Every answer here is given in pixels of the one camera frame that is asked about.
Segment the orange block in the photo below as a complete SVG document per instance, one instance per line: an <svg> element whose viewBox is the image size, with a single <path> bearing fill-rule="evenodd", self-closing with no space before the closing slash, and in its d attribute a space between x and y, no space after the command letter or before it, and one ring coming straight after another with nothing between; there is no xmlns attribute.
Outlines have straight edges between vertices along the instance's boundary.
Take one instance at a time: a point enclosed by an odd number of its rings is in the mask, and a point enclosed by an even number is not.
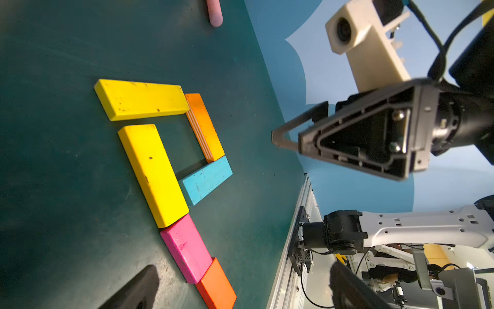
<svg viewBox="0 0 494 309"><path fill-rule="evenodd" d="M200 94L186 94L189 104L186 116L208 163L215 162L225 155L210 115Z"/></svg>

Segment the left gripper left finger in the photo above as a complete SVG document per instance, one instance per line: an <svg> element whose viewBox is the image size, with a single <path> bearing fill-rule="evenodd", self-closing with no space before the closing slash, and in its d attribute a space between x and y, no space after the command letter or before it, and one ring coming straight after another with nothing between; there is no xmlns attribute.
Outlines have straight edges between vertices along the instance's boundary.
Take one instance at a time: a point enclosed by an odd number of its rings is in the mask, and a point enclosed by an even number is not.
<svg viewBox="0 0 494 309"><path fill-rule="evenodd" d="M101 309L153 308L160 285L157 268L147 265L119 291L111 296Z"/></svg>

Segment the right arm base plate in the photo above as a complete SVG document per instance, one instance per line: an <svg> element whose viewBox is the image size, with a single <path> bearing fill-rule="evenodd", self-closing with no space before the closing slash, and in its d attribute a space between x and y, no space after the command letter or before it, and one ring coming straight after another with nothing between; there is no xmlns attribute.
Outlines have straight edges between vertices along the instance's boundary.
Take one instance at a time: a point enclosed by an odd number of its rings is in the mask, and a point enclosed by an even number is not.
<svg viewBox="0 0 494 309"><path fill-rule="evenodd" d="M305 207L300 206L288 247L288 258L299 277L302 277L303 272L309 272L311 268L312 252L304 246L302 233L302 226L309 222Z"/></svg>

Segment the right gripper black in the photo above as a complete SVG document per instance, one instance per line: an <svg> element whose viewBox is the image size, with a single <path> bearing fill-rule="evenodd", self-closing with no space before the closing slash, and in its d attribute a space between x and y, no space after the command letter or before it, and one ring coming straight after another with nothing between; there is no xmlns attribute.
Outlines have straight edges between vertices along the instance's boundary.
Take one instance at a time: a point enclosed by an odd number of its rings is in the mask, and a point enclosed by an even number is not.
<svg viewBox="0 0 494 309"><path fill-rule="evenodd" d="M329 115L317 104L271 132L271 142L317 160L402 181L428 168L440 90L414 79L367 93ZM289 133L314 124L293 141Z"/></svg>

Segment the teal block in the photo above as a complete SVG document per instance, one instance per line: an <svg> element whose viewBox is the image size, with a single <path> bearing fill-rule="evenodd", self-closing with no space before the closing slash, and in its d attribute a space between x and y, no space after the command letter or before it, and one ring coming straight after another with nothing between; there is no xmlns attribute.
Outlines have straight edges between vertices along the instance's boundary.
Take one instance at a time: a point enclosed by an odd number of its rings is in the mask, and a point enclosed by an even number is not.
<svg viewBox="0 0 494 309"><path fill-rule="evenodd" d="M189 207L217 189L233 175L226 156L213 161L179 181L185 201Z"/></svg>

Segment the magenta block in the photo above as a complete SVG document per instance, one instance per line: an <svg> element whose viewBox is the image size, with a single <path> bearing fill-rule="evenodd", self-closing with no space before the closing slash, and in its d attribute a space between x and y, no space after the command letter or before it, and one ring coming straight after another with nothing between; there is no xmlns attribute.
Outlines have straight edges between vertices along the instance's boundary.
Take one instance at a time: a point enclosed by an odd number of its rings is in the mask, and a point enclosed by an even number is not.
<svg viewBox="0 0 494 309"><path fill-rule="evenodd" d="M198 283L211 266L212 257L190 215L162 229L160 236L187 283Z"/></svg>

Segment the red block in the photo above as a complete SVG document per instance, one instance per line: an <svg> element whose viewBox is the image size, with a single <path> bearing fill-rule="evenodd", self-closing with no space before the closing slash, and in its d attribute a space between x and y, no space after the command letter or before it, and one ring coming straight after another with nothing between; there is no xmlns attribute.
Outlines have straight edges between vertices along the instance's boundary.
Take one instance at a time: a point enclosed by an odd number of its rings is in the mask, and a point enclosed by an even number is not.
<svg viewBox="0 0 494 309"><path fill-rule="evenodd" d="M217 258L212 260L196 288L209 309L232 309L237 296Z"/></svg>

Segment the long yellow block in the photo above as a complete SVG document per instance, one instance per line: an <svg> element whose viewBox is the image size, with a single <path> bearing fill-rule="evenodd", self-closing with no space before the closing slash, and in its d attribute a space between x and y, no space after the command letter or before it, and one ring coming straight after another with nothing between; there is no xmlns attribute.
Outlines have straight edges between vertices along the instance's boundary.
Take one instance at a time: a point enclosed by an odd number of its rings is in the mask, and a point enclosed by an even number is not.
<svg viewBox="0 0 494 309"><path fill-rule="evenodd" d="M158 228L187 215L189 207L156 126L125 126L118 136Z"/></svg>

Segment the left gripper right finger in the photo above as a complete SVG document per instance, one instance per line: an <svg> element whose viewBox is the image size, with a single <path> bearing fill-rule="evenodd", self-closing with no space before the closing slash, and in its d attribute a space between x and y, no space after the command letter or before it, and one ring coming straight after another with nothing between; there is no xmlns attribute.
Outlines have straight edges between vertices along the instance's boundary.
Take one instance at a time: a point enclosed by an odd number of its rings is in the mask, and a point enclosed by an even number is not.
<svg viewBox="0 0 494 309"><path fill-rule="evenodd" d="M330 287L336 309L386 308L386 302L340 262L330 269Z"/></svg>

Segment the short yellow block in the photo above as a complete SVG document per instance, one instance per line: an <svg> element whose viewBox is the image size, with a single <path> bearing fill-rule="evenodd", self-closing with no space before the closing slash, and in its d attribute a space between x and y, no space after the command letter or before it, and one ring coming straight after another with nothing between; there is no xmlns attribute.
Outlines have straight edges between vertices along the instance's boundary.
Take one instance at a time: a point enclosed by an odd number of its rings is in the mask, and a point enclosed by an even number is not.
<svg viewBox="0 0 494 309"><path fill-rule="evenodd" d="M112 122L182 115L189 111L185 94L178 85L100 79L94 90Z"/></svg>

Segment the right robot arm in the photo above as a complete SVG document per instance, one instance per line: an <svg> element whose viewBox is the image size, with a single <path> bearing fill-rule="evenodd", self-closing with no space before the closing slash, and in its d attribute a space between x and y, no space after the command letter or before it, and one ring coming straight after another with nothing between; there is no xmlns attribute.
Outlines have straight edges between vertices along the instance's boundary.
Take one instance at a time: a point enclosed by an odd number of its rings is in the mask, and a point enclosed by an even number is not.
<svg viewBox="0 0 494 309"><path fill-rule="evenodd" d="M409 9L438 54L427 76L412 79L391 33ZM480 2L441 41L412 1L350 1L325 25L334 53L346 55L358 89L329 114L323 102L278 127L274 145L305 157L395 181L428 168L431 156L474 145L493 161L493 22L447 66L446 55L466 26L493 10ZM302 225L302 245L355 254L390 243L436 243L493 249L493 205L443 212L380 214L335 211Z"/></svg>

